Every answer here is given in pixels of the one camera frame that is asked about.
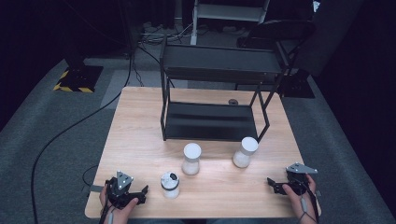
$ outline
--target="wooden table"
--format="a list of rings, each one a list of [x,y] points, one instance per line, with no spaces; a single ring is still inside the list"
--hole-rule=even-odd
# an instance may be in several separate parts
[[[174,101],[214,104],[227,104],[232,98],[239,104],[248,104],[252,94],[252,91],[172,90]],[[287,182],[285,167],[296,161],[303,163],[279,97],[275,96],[268,105],[271,127],[249,167],[244,169],[232,162],[240,147],[238,142],[163,141],[162,99],[159,88],[123,89],[94,185],[103,186],[118,170],[134,178],[131,192],[149,185],[146,203],[138,205],[131,217],[294,217],[289,198],[274,194],[266,182],[266,177]],[[257,130],[262,130],[264,121],[259,100],[256,101],[253,114]],[[197,175],[184,175],[181,171],[183,147],[189,142],[199,144],[203,150]],[[180,178],[180,194],[174,200],[163,197],[161,176],[168,171]],[[99,193],[92,192],[86,216],[100,217],[101,209]]]

